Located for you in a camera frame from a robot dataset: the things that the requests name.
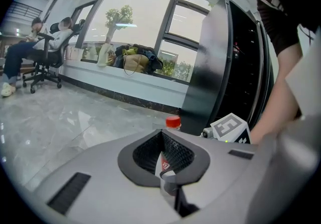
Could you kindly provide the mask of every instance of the sky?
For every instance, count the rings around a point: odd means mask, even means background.
[[[136,43],[154,47],[169,1],[170,0],[104,0],[89,26],[85,42],[104,41],[106,38],[105,35],[108,32],[108,28],[105,27],[107,20],[105,17],[106,12],[110,9],[121,9],[125,5],[130,5],[133,9],[133,24],[137,25],[137,27],[117,30],[114,33],[112,42]],[[191,2],[208,10],[211,9],[206,0],[191,0]],[[85,19],[90,9],[91,6],[84,8],[78,19]],[[176,6],[174,14],[170,32],[198,42],[205,15],[181,6]],[[165,41],[162,42],[160,49],[178,54],[177,63],[185,61],[186,63],[194,65],[196,51]]]

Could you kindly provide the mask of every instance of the black shirt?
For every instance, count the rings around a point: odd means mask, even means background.
[[[279,0],[284,11],[274,8],[257,0],[263,25],[268,33],[276,55],[287,47],[299,42],[297,26],[302,24],[312,32],[321,25],[320,0]]]

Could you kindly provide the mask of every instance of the red bottle cap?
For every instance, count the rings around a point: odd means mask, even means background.
[[[181,118],[178,116],[167,117],[166,118],[166,127],[176,129],[181,126]]]

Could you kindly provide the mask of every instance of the black hair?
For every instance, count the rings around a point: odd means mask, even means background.
[[[32,23],[31,23],[31,27],[32,27],[34,24],[37,24],[37,23],[41,23],[41,24],[42,24],[42,21],[40,20],[39,17],[34,18],[34,20],[33,20]]]
[[[68,26],[70,29],[73,26],[72,19],[70,17],[64,18],[61,22],[64,23],[65,26]]]

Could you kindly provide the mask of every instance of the black sleeve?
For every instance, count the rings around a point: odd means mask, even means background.
[[[299,42],[297,35],[298,24],[282,11],[271,8],[261,0],[257,0],[257,9],[260,12],[264,28],[271,39],[276,55]]]

